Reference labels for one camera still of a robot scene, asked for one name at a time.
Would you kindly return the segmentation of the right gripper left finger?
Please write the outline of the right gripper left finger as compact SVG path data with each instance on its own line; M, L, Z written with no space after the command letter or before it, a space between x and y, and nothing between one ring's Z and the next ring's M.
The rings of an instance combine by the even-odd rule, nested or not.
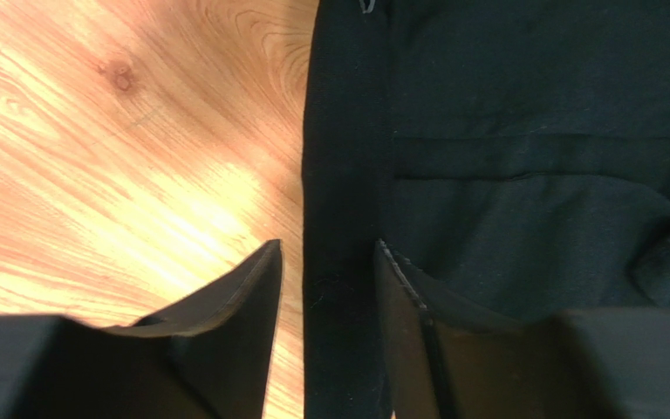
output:
M258 418L282 280L270 240L130 326L0 315L0 418Z

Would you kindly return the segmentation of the black t-shirt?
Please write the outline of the black t-shirt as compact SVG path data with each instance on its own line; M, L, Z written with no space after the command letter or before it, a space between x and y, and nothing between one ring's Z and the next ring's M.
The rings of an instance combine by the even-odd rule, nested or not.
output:
M304 414L388 418L374 252L465 329L670 308L670 1L323 1Z

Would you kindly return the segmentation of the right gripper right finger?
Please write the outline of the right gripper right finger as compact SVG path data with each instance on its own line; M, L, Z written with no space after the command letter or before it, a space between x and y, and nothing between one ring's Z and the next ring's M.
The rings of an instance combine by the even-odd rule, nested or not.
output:
M574 310L518 323L378 242L381 331L399 418L670 418L670 311Z

